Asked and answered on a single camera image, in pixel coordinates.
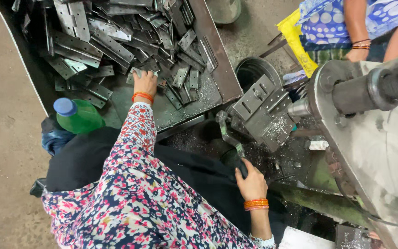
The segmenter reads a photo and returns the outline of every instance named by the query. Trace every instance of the green plastic bottle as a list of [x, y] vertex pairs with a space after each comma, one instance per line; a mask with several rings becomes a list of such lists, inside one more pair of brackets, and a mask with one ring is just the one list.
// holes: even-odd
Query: green plastic bottle
[[71, 133], [89, 133], [105, 126], [105, 121], [90, 102], [60, 98], [55, 101], [58, 123]]

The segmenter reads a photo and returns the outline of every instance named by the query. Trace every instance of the hand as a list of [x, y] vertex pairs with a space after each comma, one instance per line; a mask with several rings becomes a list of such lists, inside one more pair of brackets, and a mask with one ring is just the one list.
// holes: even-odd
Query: hand
[[[152, 71], [142, 71], [141, 77], [138, 76], [136, 71], [133, 71], [133, 79], [135, 80], [134, 93], [144, 92], [150, 94], [153, 98], [156, 95], [156, 85], [158, 77]], [[151, 101], [143, 97], [135, 97], [135, 102], [144, 102], [151, 104]]]
[[368, 49], [351, 49], [346, 58], [351, 62], [364, 61], [368, 57]]
[[244, 180], [242, 173], [236, 168], [237, 186], [242, 197], [245, 201], [266, 198], [268, 186], [263, 174], [245, 158], [242, 158], [242, 161], [248, 170], [248, 176]]

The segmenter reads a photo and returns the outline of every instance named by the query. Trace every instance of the floral print kurta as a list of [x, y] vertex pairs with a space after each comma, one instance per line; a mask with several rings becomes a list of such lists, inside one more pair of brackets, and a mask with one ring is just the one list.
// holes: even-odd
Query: floral print kurta
[[44, 191], [58, 244], [72, 249], [256, 248], [153, 157], [155, 139], [151, 107], [135, 103], [98, 182], [74, 191]]

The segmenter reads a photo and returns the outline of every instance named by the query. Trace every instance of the metal tray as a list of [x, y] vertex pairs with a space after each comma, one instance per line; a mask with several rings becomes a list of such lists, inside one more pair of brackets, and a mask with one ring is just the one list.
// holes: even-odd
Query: metal tray
[[[12, 5], [13, 0], [0, 0], [0, 14], [18, 49], [39, 102], [48, 116], [55, 112], [53, 102], [66, 93], [55, 91], [55, 82], [52, 77], [54, 70], [25, 40], [21, 30], [24, 16], [14, 13], [11, 10]], [[167, 97], [161, 93], [156, 96], [153, 112], [158, 132], [243, 95], [205, 0], [191, 0], [190, 5], [196, 17], [193, 26], [198, 39], [206, 37], [218, 66], [211, 73], [206, 71], [201, 74], [198, 89], [199, 100], [180, 110], [176, 110]], [[119, 128], [132, 104], [133, 88], [126, 84], [126, 75], [118, 74], [110, 78], [110, 84], [106, 86], [113, 91], [113, 94], [105, 106], [99, 110], [99, 113], [104, 117], [108, 126]]]

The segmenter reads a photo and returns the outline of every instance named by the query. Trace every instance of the yellow cloth bag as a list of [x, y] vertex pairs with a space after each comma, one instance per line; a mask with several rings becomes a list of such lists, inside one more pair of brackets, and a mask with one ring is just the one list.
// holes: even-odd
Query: yellow cloth bag
[[311, 60], [308, 53], [305, 52], [302, 47], [299, 38], [299, 35], [302, 34], [302, 31], [300, 29], [301, 25], [296, 26], [296, 23], [299, 21], [299, 19], [300, 9], [297, 9], [287, 18], [282, 20], [277, 25], [277, 28], [284, 35], [285, 39], [287, 40], [288, 44], [296, 55], [297, 60], [299, 60], [300, 65], [302, 65], [303, 69], [305, 70], [307, 77], [310, 78], [313, 75], [314, 70], [316, 70], [318, 66], [313, 60]]

